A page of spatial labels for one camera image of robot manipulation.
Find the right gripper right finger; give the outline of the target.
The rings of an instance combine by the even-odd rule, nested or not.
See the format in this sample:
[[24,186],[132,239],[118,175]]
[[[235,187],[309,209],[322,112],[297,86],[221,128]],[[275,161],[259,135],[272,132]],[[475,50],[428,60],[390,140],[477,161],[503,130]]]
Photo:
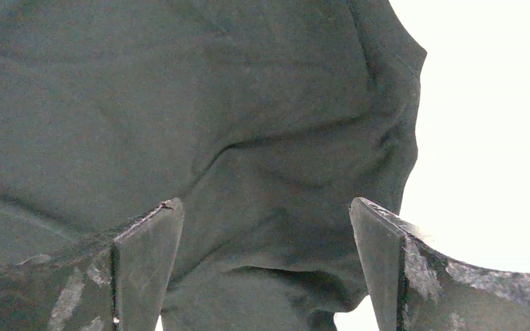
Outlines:
[[362,197],[349,212],[380,330],[530,330],[530,272],[445,254],[427,231]]

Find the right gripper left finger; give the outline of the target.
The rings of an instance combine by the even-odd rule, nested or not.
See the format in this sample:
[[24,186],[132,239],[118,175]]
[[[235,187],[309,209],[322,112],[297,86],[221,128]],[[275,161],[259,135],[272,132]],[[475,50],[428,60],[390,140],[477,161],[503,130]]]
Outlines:
[[0,266],[0,330],[154,330],[184,222],[180,199]]

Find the black t shirt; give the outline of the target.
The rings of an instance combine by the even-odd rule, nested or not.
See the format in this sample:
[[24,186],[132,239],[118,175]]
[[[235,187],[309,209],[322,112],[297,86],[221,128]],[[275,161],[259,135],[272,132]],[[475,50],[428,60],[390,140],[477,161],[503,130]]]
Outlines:
[[0,1],[0,264],[177,197],[166,329],[334,330],[425,59],[389,1]]

